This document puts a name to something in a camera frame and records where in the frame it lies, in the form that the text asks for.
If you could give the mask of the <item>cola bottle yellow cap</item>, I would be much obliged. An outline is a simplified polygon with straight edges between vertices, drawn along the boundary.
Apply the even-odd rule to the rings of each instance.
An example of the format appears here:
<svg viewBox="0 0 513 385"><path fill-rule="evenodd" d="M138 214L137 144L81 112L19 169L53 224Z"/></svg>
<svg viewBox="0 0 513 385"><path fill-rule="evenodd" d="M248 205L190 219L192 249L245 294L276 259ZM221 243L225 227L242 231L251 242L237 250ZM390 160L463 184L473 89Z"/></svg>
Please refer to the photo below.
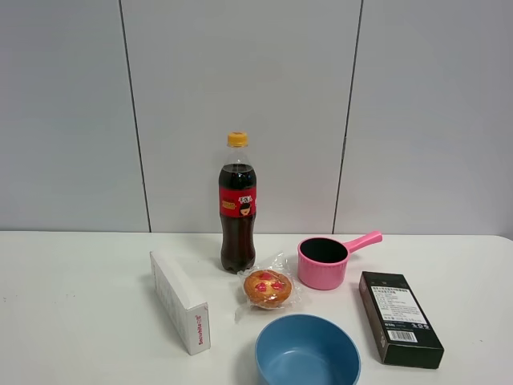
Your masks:
<svg viewBox="0 0 513 385"><path fill-rule="evenodd" d="M248 134L230 132L228 158L218 178L222 226L221 265L236 274L253 266L253 229L257 215L257 176L247 157Z"/></svg>

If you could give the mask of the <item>muffin cake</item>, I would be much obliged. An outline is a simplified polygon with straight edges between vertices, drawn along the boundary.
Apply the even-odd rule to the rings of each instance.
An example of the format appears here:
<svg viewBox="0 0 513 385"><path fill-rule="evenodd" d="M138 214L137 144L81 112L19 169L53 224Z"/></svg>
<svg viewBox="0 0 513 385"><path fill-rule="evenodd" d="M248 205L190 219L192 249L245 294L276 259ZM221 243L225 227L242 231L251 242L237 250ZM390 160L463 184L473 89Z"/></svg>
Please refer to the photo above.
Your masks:
<svg viewBox="0 0 513 385"><path fill-rule="evenodd" d="M301 287L293 267L282 252L241 270L236 275L240 283L237 291L240 305L234 314L235 323L258 310L291 310L302 304Z"/></svg>

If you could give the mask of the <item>blue bowl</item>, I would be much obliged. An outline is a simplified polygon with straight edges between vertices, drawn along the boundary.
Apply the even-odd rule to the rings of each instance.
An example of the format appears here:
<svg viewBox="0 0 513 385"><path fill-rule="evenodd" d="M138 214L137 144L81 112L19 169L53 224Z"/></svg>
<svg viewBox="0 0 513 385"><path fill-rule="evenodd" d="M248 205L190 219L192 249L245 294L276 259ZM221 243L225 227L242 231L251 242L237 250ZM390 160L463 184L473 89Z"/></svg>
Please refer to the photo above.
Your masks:
<svg viewBox="0 0 513 385"><path fill-rule="evenodd" d="M270 322L255 343L259 384L356 384L362 363L352 338L310 314Z"/></svg>

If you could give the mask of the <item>black rectangular box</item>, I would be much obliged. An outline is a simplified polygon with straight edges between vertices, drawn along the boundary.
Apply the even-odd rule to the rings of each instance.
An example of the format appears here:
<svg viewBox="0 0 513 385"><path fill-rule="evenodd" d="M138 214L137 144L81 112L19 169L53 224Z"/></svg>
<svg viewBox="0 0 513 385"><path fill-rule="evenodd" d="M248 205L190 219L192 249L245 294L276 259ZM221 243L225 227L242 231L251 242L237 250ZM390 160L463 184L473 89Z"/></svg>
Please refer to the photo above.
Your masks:
<svg viewBox="0 0 513 385"><path fill-rule="evenodd" d="M383 364L439 368L444 347L403 275L364 271L359 292Z"/></svg>

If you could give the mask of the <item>white toothpaste box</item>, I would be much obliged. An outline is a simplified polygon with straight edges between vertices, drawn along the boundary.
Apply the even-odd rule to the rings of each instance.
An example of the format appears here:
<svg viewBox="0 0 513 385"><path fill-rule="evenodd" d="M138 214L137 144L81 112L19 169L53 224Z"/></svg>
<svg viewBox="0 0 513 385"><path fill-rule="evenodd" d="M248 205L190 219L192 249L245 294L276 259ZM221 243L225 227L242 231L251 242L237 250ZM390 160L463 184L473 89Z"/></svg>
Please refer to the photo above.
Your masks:
<svg viewBox="0 0 513 385"><path fill-rule="evenodd" d="M179 262L165 253L150 252L154 287L185 349L196 355L211 348L209 308L199 287Z"/></svg>

